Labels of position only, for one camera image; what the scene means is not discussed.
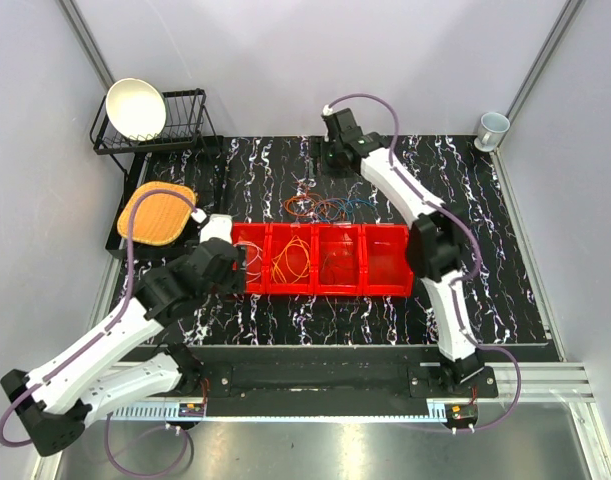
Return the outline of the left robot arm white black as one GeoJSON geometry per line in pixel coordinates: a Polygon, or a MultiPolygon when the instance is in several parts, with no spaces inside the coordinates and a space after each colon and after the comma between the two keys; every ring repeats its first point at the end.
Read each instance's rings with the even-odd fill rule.
{"type": "Polygon", "coordinates": [[[189,316],[212,294],[244,292],[246,251],[211,238],[189,255],[152,268],[107,317],[68,349],[29,372],[12,369],[0,380],[10,406],[43,457],[74,443],[106,414],[159,393],[188,396],[201,389],[202,364],[172,344],[141,364],[110,373],[126,354],[189,316]]]}

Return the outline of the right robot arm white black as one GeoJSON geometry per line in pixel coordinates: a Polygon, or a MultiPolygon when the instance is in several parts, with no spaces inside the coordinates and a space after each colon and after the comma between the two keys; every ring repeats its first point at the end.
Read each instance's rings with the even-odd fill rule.
{"type": "Polygon", "coordinates": [[[409,229],[406,258],[433,308],[441,355],[439,384],[451,396],[471,389],[484,368],[468,317],[463,283],[480,271],[476,239],[458,214],[416,179],[380,135],[327,133],[322,157],[376,187],[409,229]]]}

